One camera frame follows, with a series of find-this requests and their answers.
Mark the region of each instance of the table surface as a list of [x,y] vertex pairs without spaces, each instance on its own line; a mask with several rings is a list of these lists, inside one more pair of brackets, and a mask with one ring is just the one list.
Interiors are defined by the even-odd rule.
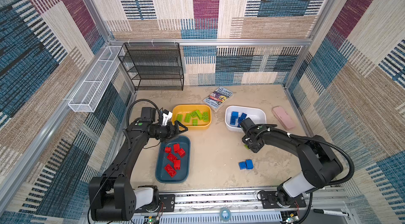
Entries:
[[[183,91],[138,91],[136,98],[153,101],[159,108],[173,110],[176,105],[202,104],[202,100],[216,86],[189,87]],[[207,130],[187,131],[182,135],[191,141],[190,172],[183,183],[159,183],[155,178],[155,168],[159,146],[140,152],[130,179],[133,188],[141,185],[157,185],[160,191],[198,190],[231,187],[277,186],[301,171],[298,158],[279,148],[265,145],[258,153],[253,153],[241,142],[242,132],[229,131],[225,126],[225,110],[230,105],[262,109],[268,124],[278,124],[273,107],[282,106],[295,122],[296,127],[289,132],[305,135],[281,85],[238,85],[227,86],[234,92],[233,98],[226,101],[219,111],[212,111],[212,122]],[[152,106],[139,102],[132,110],[132,122],[140,114],[142,107]],[[156,145],[151,138],[145,147]],[[251,159],[252,170],[240,170],[238,163]]]

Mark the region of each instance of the patterned wall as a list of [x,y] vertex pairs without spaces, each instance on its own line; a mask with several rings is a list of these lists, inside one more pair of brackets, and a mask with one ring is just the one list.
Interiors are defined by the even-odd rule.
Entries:
[[94,113],[70,111],[0,223],[78,223],[88,183],[105,170],[131,91],[115,72]]
[[289,90],[313,134],[356,165],[363,223],[405,223],[405,0],[339,0]]
[[324,1],[94,0],[94,4],[116,39],[306,38]]
[[301,46],[183,46],[184,84],[283,84]]
[[[102,44],[82,0],[0,0],[0,183]],[[129,96],[116,71],[94,113],[70,112],[0,223],[77,223]]]
[[0,0],[0,182],[102,44],[82,0]]

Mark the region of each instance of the book cover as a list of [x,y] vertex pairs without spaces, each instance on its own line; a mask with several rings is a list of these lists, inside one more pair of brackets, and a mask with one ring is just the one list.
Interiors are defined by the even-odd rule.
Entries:
[[227,90],[224,87],[219,87],[217,90],[212,92],[207,98],[205,98],[203,101],[211,107],[215,112],[220,109],[222,104],[230,99],[233,95],[233,92],[230,90]]

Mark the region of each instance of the black robotic arm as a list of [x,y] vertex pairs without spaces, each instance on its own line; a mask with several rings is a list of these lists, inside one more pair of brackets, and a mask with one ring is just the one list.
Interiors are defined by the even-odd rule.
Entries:
[[[245,132],[242,142],[254,153],[264,145],[272,145],[298,157],[302,171],[277,187],[277,203],[282,207],[292,205],[294,197],[301,193],[310,193],[326,185],[344,183],[354,174],[351,158],[319,135],[298,136],[277,129],[274,124],[255,125],[250,118],[243,120],[240,126]],[[340,152],[349,164],[347,176],[337,181],[332,180],[343,171],[343,166],[332,148]]]
[[160,142],[175,139],[188,130],[179,121],[154,124],[155,108],[143,107],[140,118],[132,122],[125,130],[126,140],[111,165],[102,176],[95,176],[89,183],[89,198],[92,219],[95,221],[129,221],[134,211],[141,206],[154,211],[159,206],[157,186],[142,186],[135,191],[130,184],[132,170],[140,151],[149,138]]
[[[162,125],[163,115],[150,100],[139,99],[130,105],[129,110],[139,101],[150,102],[155,109],[143,107],[138,119],[131,124],[127,122],[127,129],[124,130],[126,140],[114,161],[102,176],[93,177],[89,183],[89,211],[94,221],[129,221],[134,211],[141,206],[145,206],[148,211],[155,211],[159,206],[157,187],[141,186],[133,190],[130,185],[135,162],[149,138],[167,142],[188,130],[178,121],[174,125],[171,122]],[[159,113],[159,122],[154,124],[156,111]],[[300,160],[302,171],[277,187],[275,196],[280,207],[289,207],[294,203],[294,197],[303,192],[311,193],[326,185],[344,183],[354,174],[354,164],[350,157],[321,136],[310,138],[293,135],[277,129],[277,125],[255,125],[250,118],[243,120],[240,125],[245,132],[242,142],[254,153],[264,145],[272,145],[294,154]],[[340,152],[349,164],[347,176],[336,181],[332,180],[343,171],[343,166],[332,148]]]

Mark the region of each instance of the white wire basket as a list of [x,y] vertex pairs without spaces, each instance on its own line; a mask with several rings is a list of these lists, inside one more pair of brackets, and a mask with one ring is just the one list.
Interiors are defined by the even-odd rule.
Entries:
[[69,101],[74,112],[94,112],[124,56],[121,46],[108,46]]

